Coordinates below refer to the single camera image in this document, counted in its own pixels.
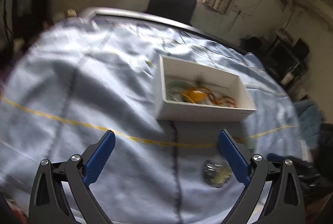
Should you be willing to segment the black office chair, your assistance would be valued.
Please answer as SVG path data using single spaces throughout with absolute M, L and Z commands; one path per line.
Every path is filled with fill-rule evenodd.
M 145 13 L 191 26 L 196 2 L 197 0 L 150 0 Z

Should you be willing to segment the light blue bed sheet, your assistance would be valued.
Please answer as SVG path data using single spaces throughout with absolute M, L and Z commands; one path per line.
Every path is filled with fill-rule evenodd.
M 157 121 L 154 76 L 161 55 L 229 71 L 257 110 L 244 122 Z M 107 130 L 115 149 L 91 190 L 114 223 L 220 223 L 243 186 L 203 179 L 222 161 L 220 130 L 244 136 L 254 152 L 303 159 L 308 153 L 294 106 L 253 55 L 171 28 L 54 25 L 16 63 L 1 98 L 1 190 L 23 209 L 43 159 L 82 153 Z

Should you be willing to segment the cluttered dark shelf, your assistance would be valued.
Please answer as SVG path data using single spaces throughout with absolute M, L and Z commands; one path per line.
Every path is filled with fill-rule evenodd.
M 272 42 L 264 37 L 247 36 L 241 39 L 241 47 L 254 54 L 267 73 L 285 90 L 308 71 L 308 44 L 302 39 L 296 42 L 283 29 L 277 30 Z

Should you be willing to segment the dark bed frame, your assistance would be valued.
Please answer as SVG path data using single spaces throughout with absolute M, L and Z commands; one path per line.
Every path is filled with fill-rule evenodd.
M 83 11 L 79 12 L 78 17 L 80 18 L 86 18 L 88 20 L 93 20 L 96 16 L 111 16 L 113 18 L 122 18 L 122 19 L 131 19 L 131 20 L 139 20 L 154 24 L 161 24 L 163 26 L 171 27 L 180 29 L 185 32 L 189 32 L 193 35 L 197 35 L 200 37 L 203 37 L 207 40 L 215 41 L 221 45 L 224 45 L 225 47 L 228 47 L 230 49 L 233 49 L 237 51 L 238 53 L 245 55 L 247 52 L 234 45 L 231 44 L 219 37 L 216 37 L 214 35 L 211 35 L 207 32 L 203 32 L 195 27 L 189 26 L 187 24 L 183 24 L 181 22 L 177 22 L 175 20 L 171 20 L 168 18 L 163 18 L 160 16 L 155 16 L 151 14 L 146 14 L 142 12 L 137 11 L 131 11 L 131 10 L 124 10 L 124 9 L 116 9 L 116 8 L 110 8 L 110 7 L 88 7 L 84 9 Z

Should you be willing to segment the amber oval pendant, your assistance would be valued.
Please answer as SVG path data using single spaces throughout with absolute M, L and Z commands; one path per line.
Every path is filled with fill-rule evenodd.
M 200 90 L 190 90 L 187 93 L 187 97 L 192 103 L 202 103 L 207 98 L 207 93 Z

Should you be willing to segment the white cardboard box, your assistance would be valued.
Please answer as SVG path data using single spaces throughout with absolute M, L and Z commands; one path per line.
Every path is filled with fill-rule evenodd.
M 173 80 L 193 86 L 181 93 L 184 102 L 167 100 L 167 83 Z M 153 88 L 158 120 L 239 122 L 257 110 L 238 75 L 172 57 L 159 57 Z M 189 101 L 187 93 L 195 89 L 207 93 L 202 103 Z

